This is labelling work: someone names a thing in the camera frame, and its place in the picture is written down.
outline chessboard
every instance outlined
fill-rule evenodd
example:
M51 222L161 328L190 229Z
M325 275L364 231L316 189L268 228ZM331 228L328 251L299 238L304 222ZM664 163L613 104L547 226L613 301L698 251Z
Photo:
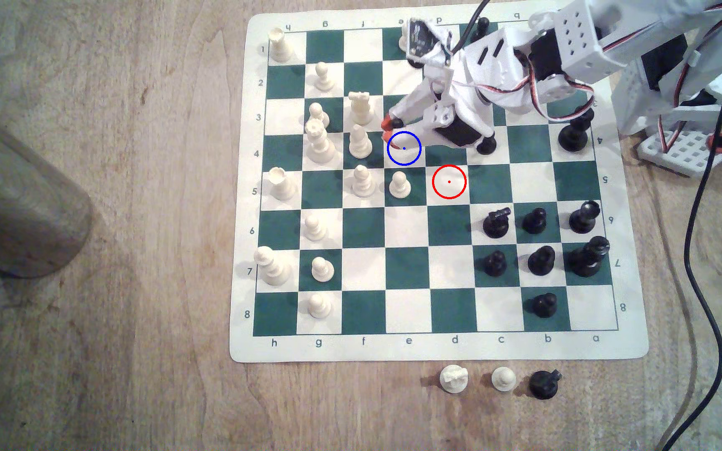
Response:
M526 26L528 17L553 3L490 4L483 16L489 32ZM536 112L512 115L493 106L497 148L387 148L381 119L422 79L398 47L409 17L430 19L455 36L476 5L383 10L309 11L253 17L245 46L242 132L238 160L230 354L239 362L337 360L629 359L648 350L615 114L607 79L595 86L595 118L589 143L567 152L557 143L565 124ZM286 62L269 57L269 31L280 28L293 50ZM315 87L316 63L324 62L335 84ZM371 154L348 152L351 91L370 93L375 118L365 127ZM559 117L587 99L584 92L548 104ZM327 139L336 156L318 164L306 155L304 123L318 102L328 114ZM410 165L401 164L414 160ZM357 165L376 184L366 198L352 189ZM270 195L269 170L281 168L297 189L288 200ZM406 198L389 192L392 174L411 183ZM579 234L570 214L586 200L601 207L596 227ZM489 212L508 207L505 236L483 231ZM539 234L521 228L537 207L547 211ZM326 238L303 236L316 216ZM569 252L596 235L611 248L596 275L579 277L566 268ZM558 256L545 276L532 274L528 256L541 246ZM290 268L280 286L259 277L254 253L275 251ZM500 277L484 271L487 255L502 251ZM335 275L318 282L316 257ZM324 319L308 312L320 293L331 304ZM540 318L529 301L557 297L557 312Z

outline white pawn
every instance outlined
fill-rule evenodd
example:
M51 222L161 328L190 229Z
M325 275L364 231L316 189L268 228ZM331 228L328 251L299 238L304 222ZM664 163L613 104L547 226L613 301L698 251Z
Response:
M327 234L327 227L322 223L316 215L310 215L306 218L306 231L305 235L310 241L319 241L325 238Z
M372 153L372 141L366 135L366 130L358 124L353 124L350 132L350 155L359 160L369 157Z
M392 181L389 183L389 193L397 199L402 199L411 193L411 182L406 179L403 171L392 174Z
M439 384L447 393L460 393L467 388L469 373L458 365L447 365L439 374Z
M311 262L311 275L317 282L327 282L333 279L334 272L333 263L322 257L316 257Z
M291 275L290 266L275 257L275 251L261 246L255 251L255 262L261 267L261 278L270 285L282 285Z
M358 165L353 171L353 192L359 198L368 198L375 192L375 184L372 183L372 174L366 166Z
M324 109L322 109L322 105L318 102L314 102L313 104L308 106L308 112L311 114L311 116L308 118L308 120L311 119L319 119L322 121L322 123L327 127L330 125L330 117L327 116L327 113Z
M291 46L286 42L286 35L280 28L273 28L269 32L269 56L278 63L286 63L291 58L293 51Z
M333 87L335 82L333 81L333 79L327 76L327 64L320 61L316 63L315 69L317 78L314 86L316 86L316 88L320 91L329 91Z
M336 146L333 141L327 139L325 125L319 119L308 119L306 122L306 134L310 142L308 157L315 163L324 165L336 154Z
M367 125L372 121L372 107L369 105L369 92L351 92L350 111L353 122Z
M316 319L325 318L330 314L331 307L330 301L320 293L315 293L308 299L308 313Z
M516 375L508 367L497 367L492 372L492 385L501 392L511 392L516 386Z

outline black chess piece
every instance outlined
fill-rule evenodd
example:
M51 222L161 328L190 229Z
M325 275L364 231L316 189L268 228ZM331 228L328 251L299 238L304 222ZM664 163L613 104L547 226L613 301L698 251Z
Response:
M506 207L497 211L492 211L484 219L484 233L490 238L500 238L508 232L508 216L511 209Z
M550 246L543 246L537 249L528 257L528 269L534 275L547 275L554 269L556 251Z
M592 108L581 116L571 119L569 124L559 132L559 145L562 149L577 152L587 145L587 130L590 129L595 111Z
M547 216L548 213L545 209L542 207L535 208L522 219L522 229L533 235L542 233L545 226L548 225Z
M601 206L594 200L587 200L570 214L569 228L576 233L589 233L595 228L595 219L600 213Z
M593 237L590 242L569 255L569 268L581 277L591 277L601 269L601 261L609 252L609 240Z
M506 256L501 251L492 252L484 260L484 272L492 277L502 276L507 267Z
M562 378L559 370L554 372L537 371L531 375L528 381L528 388L538 400L549 400L556 396L558 390L558 381Z
M556 294L540 294L531 299L531 311L540 318L550 318L556 313L557 303Z

